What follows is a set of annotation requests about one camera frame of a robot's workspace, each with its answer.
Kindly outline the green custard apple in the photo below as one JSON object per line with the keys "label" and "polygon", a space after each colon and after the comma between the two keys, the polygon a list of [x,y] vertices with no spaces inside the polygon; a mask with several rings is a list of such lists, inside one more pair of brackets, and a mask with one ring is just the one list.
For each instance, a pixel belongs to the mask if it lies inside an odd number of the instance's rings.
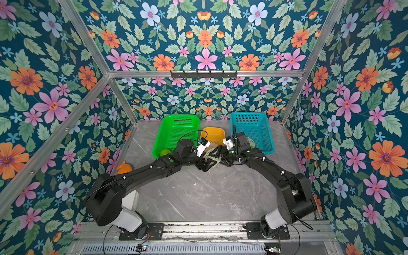
{"label": "green custard apple", "polygon": [[170,154],[171,151],[169,149],[164,149],[160,152],[160,157]]}

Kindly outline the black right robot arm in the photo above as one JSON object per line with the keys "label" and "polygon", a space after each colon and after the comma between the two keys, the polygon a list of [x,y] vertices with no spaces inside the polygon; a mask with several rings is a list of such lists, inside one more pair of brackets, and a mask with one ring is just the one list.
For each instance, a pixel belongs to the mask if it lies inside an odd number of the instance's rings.
{"label": "black right robot arm", "polygon": [[251,147],[246,135],[241,132],[223,139],[222,158],[228,163],[239,162],[266,178],[276,189],[277,208],[264,215],[260,231],[272,236],[282,226],[293,224],[317,210],[317,204],[306,177],[284,170],[268,159],[258,148]]}

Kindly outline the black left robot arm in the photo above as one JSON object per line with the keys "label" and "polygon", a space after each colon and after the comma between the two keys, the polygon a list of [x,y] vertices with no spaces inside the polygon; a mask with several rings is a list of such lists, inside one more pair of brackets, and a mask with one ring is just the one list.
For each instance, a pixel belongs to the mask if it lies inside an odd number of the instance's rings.
{"label": "black left robot arm", "polygon": [[145,221],[137,212],[123,206],[123,199],[148,183],[173,175],[183,166],[194,165],[207,172],[217,164],[217,161],[205,159],[198,153],[199,148],[191,140],[183,139],[172,153],[157,158],[151,164],[128,173],[101,175],[85,198],[87,212],[98,226],[113,224],[122,230],[135,232]]}

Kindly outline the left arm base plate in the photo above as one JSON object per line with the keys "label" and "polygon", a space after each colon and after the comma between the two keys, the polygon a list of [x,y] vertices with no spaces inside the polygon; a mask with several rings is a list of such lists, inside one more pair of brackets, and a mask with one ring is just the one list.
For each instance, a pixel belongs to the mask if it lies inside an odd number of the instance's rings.
{"label": "left arm base plate", "polygon": [[121,229],[120,241],[158,241],[162,239],[164,232],[163,223],[143,223],[134,232]]}

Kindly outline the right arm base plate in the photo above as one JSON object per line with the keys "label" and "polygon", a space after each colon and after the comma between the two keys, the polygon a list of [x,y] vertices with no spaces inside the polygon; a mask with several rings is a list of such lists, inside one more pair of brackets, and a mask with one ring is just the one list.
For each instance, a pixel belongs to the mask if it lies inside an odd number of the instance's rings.
{"label": "right arm base plate", "polygon": [[242,226],[249,240],[289,240],[290,234],[286,225],[271,229],[266,223],[248,222]]}

